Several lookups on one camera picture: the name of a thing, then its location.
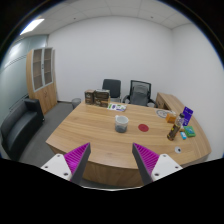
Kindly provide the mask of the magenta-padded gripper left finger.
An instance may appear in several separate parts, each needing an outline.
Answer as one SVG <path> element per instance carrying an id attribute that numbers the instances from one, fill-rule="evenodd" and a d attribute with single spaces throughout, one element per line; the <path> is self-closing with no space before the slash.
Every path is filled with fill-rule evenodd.
<path id="1" fill-rule="evenodd" d="M 55 154 L 42 169 L 79 185 L 90 153 L 90 144 L 86 143 L 65 155 Z"/>

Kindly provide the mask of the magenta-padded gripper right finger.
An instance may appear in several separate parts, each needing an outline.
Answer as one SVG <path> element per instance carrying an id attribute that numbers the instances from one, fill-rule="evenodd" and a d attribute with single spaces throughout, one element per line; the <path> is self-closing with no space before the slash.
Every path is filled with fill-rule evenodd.
<path id="1" fill-rule="evenodd" d="M 137 143 L 133 144 L 132 153 L 144 185 L 182 169 L 168 154 L 157 154 Z"/>

